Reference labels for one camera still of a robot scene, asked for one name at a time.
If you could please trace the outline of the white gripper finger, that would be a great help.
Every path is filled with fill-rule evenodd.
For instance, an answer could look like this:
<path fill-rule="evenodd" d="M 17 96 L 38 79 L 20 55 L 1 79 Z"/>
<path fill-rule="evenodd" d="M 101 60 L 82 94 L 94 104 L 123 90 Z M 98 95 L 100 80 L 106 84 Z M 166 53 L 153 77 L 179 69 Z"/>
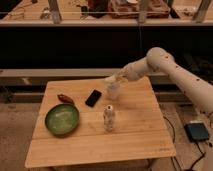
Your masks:
<path fill-rule="evenodd" d="M 116 72 L 115 74 L 112 75 L 113 78 L 120 78 L 121 77 L 121 72 Z"/>
<path fill-rule="evenodd" d="M 116 83 L 116 84 L 122 84 L 122 83 L 125 83 L 125 82 L 126 82 L 125 79 L 116 79 L 116 80 L 115 80 L 115 83 Z"/>

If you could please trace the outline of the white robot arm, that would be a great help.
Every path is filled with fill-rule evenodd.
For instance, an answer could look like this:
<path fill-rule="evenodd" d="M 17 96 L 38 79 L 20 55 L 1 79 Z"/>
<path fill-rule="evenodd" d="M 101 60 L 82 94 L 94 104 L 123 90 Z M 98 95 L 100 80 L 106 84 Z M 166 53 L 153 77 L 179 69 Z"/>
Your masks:
<path fill-rule="evenodd" d="M 114 82 L 136 81 L 151 72 L 163 72 L 208 117 L 213 117 L 213 85 L 179 66 L 171 54 L 160 47 L 128 63 L 113 75 Z"/>

